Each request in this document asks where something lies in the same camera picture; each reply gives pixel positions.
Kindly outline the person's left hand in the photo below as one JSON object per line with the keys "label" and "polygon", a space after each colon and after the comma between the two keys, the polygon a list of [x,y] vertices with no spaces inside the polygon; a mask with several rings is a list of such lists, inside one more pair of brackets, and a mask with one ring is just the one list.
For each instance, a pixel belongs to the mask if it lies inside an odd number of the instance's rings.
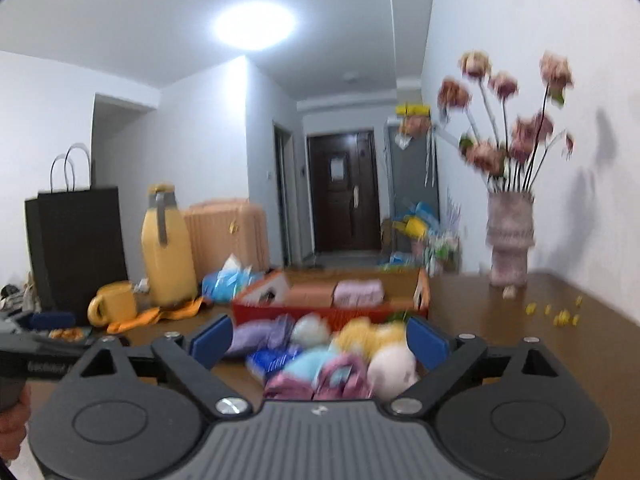
{"label": "person's left hand", "polygon": [[31,400],[30,388],[26,385],[18,397],[17,404],[1,413],[0,454],[5,462],[15,460],[20,455],[21,445],[27,434],[27,423],[32,414]]}

